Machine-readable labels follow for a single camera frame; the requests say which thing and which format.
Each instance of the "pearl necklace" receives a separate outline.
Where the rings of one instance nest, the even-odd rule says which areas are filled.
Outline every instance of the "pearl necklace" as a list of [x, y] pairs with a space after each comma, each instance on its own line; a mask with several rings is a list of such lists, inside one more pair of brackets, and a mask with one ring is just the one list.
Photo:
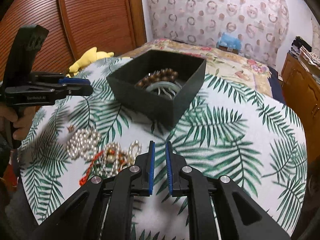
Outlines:
[[[128, 151], [122, 150], [118, 142], [112, 142], [106, 144], [98, 153], [100, 141], [101, 134], [95, 128], [77, 130], [67, 142], [66, 148], [70, 159], [76, 160], [82, 157], [86, 162], [91, 161], [89, 169], [93, 174], [109, 178], [117, 175], [122, 169], [134, 165], [137, 155], [142, 151], [141, 143], [136, 140], [130, 144]], [[108, 163], [112, 163], [111, 171], [107, 167]]]

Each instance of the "dark blue fabric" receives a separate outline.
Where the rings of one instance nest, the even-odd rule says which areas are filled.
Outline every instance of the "dark blue fabric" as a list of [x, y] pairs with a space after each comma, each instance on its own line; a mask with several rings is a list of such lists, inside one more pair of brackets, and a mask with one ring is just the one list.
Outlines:
[[269, 68], [270, 73], [271, 73], [271, 77], [268, 78], [268, 80], [269, 80], [269, 84], [270, 84], [270, 87], [271, 87], [272, 96], [273, 96], [273, 98], [275, 100], [277, 100], [280, 103], [283, 103], [285, 105], [286, 103], [285, 103], [285, 100], [284, 100], [284, 97], [283, 97], [283, 94], [282, 94], [281, 85], [280, 85], [279, 80], [278, 80], [278, 72], [272, 67], [268, 66], [268, 68]]

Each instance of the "white wall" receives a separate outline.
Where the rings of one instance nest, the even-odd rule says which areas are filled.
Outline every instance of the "white wall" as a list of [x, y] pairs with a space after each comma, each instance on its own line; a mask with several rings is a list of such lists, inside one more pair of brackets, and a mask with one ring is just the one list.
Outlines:
[[[289, 10], [289, 30], [287, 37], [283, 41], [278, 50], [276, 58], [276, 70], [281, 73], [287, 52], [290, 50], [292, 41], [296, 36], [303, 38], [310, 46], [312, 46], [312, 24], [310, 11], [304, 0], [286, 0]], [[151, 21], [147, 0], [142, 0], [143, 13], [146, 25], [147, 41], [152, 41]]]

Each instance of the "cabinet handle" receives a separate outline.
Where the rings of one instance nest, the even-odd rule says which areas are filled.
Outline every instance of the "cabinet handle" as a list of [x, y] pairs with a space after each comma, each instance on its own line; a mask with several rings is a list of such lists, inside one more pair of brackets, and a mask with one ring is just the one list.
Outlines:
[[318, 104], [316, 104], [313, 108], [312, 108], [312, 111], [311, 113], [313, 114], [313, 112], [315, 111], [316, 107], [318, 106]]
[[320, 109], [320, 108], [318, 107], [317, 110], [315, 111], [314, 115], [313, 115], [313, 118], [316, 116], [316, 114], [318, 113], [319, 109]]

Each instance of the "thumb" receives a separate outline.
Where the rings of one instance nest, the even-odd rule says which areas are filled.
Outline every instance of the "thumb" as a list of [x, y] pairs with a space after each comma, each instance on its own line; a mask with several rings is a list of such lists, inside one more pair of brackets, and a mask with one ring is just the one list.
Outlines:
[[10, 107], [7, 107], [4, 103], [0, 103], [0, 117], [4, 117], [10, 122], [18, 120], [17, 113]]

